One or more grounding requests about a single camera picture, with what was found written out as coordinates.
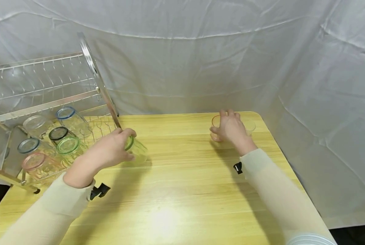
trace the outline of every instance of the wire rack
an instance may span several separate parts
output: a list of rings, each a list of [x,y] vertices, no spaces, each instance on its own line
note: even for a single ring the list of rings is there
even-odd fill
[[[54,119],[57,110],[73,106],[93,128],[82,139],[89,146],[121,127],[85,37],[78,36],[81,52],[0,65],[0,128],[8,135],[1,142],[0,178],[11,184],[39,191],[25,173],[18,179],[4,172],[7,154],[15,148],[12,132],[23,130],[21,125],[30,116]]]

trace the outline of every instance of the right hand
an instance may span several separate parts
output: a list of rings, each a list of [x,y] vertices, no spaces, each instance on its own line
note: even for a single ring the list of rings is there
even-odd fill
[[[63,177],[64,182],[81,189],[89,186],[101,169],[134,160],[134,155],[125,151],[125,143],[130,136],[136,137],[133,129],[117,128],[102,137],[83,155],[75,159]]]
[[[229,109],[227,110],[227,113],[224,110],[221,110],[219,115],[221,116],[219,127],[211,127],[211,132],[221,136],[222,139],[231,142],[240,156],[257,149],[252,137],[247,134],[247,130],[240,119],[239,113],[235,113],[233,110]]]

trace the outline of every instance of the arm sleeve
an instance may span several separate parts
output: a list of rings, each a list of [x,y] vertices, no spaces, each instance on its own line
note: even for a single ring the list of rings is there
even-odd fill
[[[255,187],[278,221],[286,241],[293,241],[303,234],[316,234],[336,244],[309,197],[294,185],[262,149],[253,150],[240,160],[245,178]]]
[[[76,189],[64,183],[61,175],[5,234],[0,245],[58,245],[89,203],[95,184]]]

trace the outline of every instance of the glass cup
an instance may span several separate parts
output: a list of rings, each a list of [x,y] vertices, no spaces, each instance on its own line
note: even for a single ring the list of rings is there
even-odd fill
[[[56,149],[51,147],[49,144],[40,141],[37,138],[29,138],[23,140],[18,145],[18,152],[22,154],[33,154],[35,152],[42,152],[49,157],[56,157]]]
[[[66,137],[61,140],[57,149],[58,153],[62,155],[67,164],[70,166],[77,157],[87,150],[87,146],[80,142],[77,137]]]
[[[61,162],[42,152],[26,157],[22,162],[22,168],[35,180],[41,180],[66,169]]]
[[[247,134],[251,135],[252,132],[256,128],[255,122],[250,119],[243,119],[243,118],[241,119],[241,121],[242,121],[242,123],[244,123],[245,129],[247,130]],[[212,126],[219,127],[219,125],[221,123],[221,116],[220,115],[214,116],[212,118],[211,123],[212,123]],[[214,134],[213,132],[210,133],[210,136],[211,136],[211,139],[213,139],[213,141],[216,141],[216,142],[222,141],[221,136]]]
[[[39,139],[43,139],[48,129],[52,126],[53,123],[41,115],[31,116],[23,122],[23,127],[27,133]]]
[[[214,127],[219,127],[219,124],[221,123],[221,116],[214,116],[212,118],[212,126]],[[221,137],[218,135],[218,134],[214,134],[213,132],[210,133],[210,136],[211,136],[211,139],[213,139],[213,141],[216,141],[216,142],[221,142],[222,139]]]
[[[76,137],[74,133],[69,131],[66,127],[57,127],[51,130],[49,133],[49,139],[54,144],[54,146],[58,146],[59,143],[67,137]]]
[[[148,158],[147,148],[137,139],[130,136],[125,143],[125,150],[128,153],[132,153],[135,160],[134,163],[144,163]]]
[[[71,106],[58,110],[56,117],[62,126],[70,129],[78,137],[92,134],[89,123]]]

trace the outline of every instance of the black clip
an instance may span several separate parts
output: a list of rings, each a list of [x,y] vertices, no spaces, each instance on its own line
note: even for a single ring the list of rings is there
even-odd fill
[[[242,163],[241,162],[233,165],[233,168],[237,171],[238,174],[242,174]]]
[[[109,190],[110,190],[110,187],[105,185],[104,183],[101,183],[98,188],[94,186],[93,190],[91,191],[91,194],[90,194],[90,200],[94,199],[98,195],[99,195],[98,197],[105,196]]]

